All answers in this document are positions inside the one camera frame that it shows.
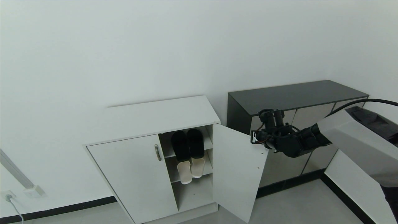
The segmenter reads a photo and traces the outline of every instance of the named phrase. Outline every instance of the black cable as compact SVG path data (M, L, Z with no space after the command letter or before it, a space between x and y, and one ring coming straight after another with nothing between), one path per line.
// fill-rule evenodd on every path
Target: black cable
M398 106L397 102L394 101L389 101L389 100L381 100L381 99L362 99L362 100L354 100L352 102L346 103L344 105L342 105L341 107L335 109L334 111L330 112L330 114L328 114L326 117L329 117L330 115L336 113L339 110L344 109L345 107L348 107L350 105L356 104L356 103L361 103L361 102L377 102L377 103L384 103L384 104L390 104L393 106Z

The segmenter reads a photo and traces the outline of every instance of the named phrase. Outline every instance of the slipper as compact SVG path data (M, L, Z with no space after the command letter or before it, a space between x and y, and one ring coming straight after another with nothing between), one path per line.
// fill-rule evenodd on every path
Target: slipper
M200 178L203 175L203 169L205 168L205 159L192 158L191 174L194 178Z
M191 157L194 159L199 159L205 156L202 132L197 129L190 129L187 133L187 137Z
M190 166L191 163L189 161L180 162L177 164L178 175L182 184L189 184L192 181Z
M191 158L189 154L188 139L183 131L175 132L171 137L171 143L174 153L176 154L176 159L179 162L184 162Z

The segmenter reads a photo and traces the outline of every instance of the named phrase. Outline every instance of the open cabinet door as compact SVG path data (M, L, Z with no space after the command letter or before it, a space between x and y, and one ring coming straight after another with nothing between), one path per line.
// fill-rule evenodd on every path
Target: open cabinet door
M268 150L250 136L213 125L213 199L245 222L250 215Z

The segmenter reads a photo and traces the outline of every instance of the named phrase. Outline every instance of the dark gray cabinet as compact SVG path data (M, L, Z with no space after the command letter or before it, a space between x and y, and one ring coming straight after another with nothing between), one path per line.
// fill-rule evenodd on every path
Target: dark gray cabinet
M284 122L303 129L334 108L368 97L366 93L330 80L229 92L227 127L250 134L250 130L261 126L257 113L269 108L284 110ZM336 147L329 145L298 158L269 153L259 187L326 168L336 151Z

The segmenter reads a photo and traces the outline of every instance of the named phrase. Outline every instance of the white slipper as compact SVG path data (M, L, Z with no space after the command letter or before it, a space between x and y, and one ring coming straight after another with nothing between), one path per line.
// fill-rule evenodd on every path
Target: white slipper
M192 158L192 167L191 167L192 177L194 178L202 177L204 168L205 168L204 158L199 158L199 159Z
M182 184L189 184L192 181L191 163L189 161L180 162L177 164L179 179Z

